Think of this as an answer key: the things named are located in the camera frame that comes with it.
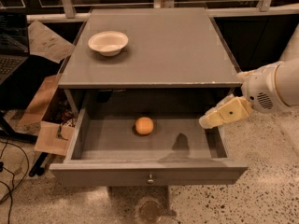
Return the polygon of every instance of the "white bowl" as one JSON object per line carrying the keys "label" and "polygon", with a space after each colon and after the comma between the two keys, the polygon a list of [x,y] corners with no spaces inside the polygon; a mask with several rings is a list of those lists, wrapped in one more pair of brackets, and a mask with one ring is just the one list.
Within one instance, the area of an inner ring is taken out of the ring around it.
{"label": "white bowl", "polygon": [[103,56],[115,56],[128,44],[129,38],[123,33],[107,31],[96,34],[88,41],[88,46]]}

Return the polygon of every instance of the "drawer handle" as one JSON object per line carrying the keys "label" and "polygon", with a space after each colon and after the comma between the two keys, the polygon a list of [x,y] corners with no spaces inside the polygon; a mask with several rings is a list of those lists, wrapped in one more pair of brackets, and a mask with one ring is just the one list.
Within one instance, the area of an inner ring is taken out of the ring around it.
{"label": "drawer handle", "polygon": [[148,184],[152,185],[154,184],[154,180],[152,179],[152,174],[149,174],[149,180],[148,180]]}

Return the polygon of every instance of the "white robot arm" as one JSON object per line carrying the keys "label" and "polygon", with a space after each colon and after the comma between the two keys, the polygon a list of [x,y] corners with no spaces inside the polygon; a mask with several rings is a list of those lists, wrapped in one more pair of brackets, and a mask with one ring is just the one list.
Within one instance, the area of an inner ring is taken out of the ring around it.
{"label": "white robot arm", "polygon": [[299,58],[271,63],[238,76],[243,81],[243,96],[228,96],[208,110],[199,119],[203,128],[244,119],[252,109],[261,113],[283,112],[299,105]]}

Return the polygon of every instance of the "floor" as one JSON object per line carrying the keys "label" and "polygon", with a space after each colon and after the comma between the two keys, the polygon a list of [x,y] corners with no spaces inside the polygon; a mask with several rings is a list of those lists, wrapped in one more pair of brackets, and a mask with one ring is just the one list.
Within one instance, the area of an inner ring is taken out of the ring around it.
{"label": "floor", "polygon": [[[20,111],[9,111],[6,119],[15,127],[20,116]],[[36,134],[38,127],[15,129]],[[65,188],[50,171],[26,176],[12,194],[10,223],[298,224],[298,130],[299,108],[275,115],[253,113],[226,124],[231,155],[249,166],[233,185]],[[33,145],[13,144],[23,148],[32,166],[38,156]],[[0,152],[4,147],[0,143]],[[17,185],[27,168],[24,154],[7,145],[0,160],[15,175]],[[7,170],[0,173],[0,181],[10,187],[11,179]],[[0,196],[6,193],[0,183]],[[9,207],[8,197],[0,204],[0,223],[7,223]]]}

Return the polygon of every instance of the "wire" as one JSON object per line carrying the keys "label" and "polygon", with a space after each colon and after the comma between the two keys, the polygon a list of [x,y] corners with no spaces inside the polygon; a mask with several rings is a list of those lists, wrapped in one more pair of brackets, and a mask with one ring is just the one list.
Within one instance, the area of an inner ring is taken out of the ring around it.
{"label": "wire", "polygon": [[27,176],[27,174],[28,174],[28,172],[29,172],[29,159],[28,159],[27,154],[25,153],[25,151],[24,151],[21,147],[15,145],[15,144],[9,143],[8,140],[7,140],[6,142],[0,140],[0,143],[6,144],[6,146],[7,146],[7,145],[11,145],[11,146],[14,146],[14,147],[17,147],[18,149],[20,149],[20,150],[23,152],[23,154],[25,155],[26,162],[27,162],[26,172],[25,172],[24,176],[21,178],[21,180],[19,181],[19,183],[18,183],[18,184],[17,184],[17,185],[16,185],[16,186],[9,192],[9,193],[7,193],[6,195],[4,195],[4,196],[2,197],[2,199],[0,200],[0,204],[2,204],[2,203],[9,197],[9,195],[12,194],[12,193],[18,188],[18,186],[21,184],[21,182],[22,182],[22,181],[24,180],[24,178]]}
{"label": "wire", "polygon": [[10,215],[11,215],[11,210],[12,210],[12,204],[13,204],[13,199],[12,199],[12,190],[10,189],[10,187],[8,186],[8,184],[0,181],[0,183],[2,183],[3,185],[5,185],[7,187],[8,190],[8,194],[10,197],[10,207],[9,207],[9,211],[8,211],[8,220],[7,220],[7,224],[10,223]]}
{"label": "wire", "polygon": [[11,183],[12,183],[12,188],[15,188],[15,174],[12,173],[11,171],[9,171],[6,167],[3,167],[4,170],[6,170],[7,172],[9,172],[10,174],[12,174],[12,179],[11,179]]}
{"label": "wire", "polygon": [[3,149],[1,150],[0,159],[2,158],[2,155],[3,155],[4,150],[7,148],[8,140],[7,140],[6,142],[1,141],[1,143],[6,143],[6,144],[5,144],[5,146],[3,147]]}

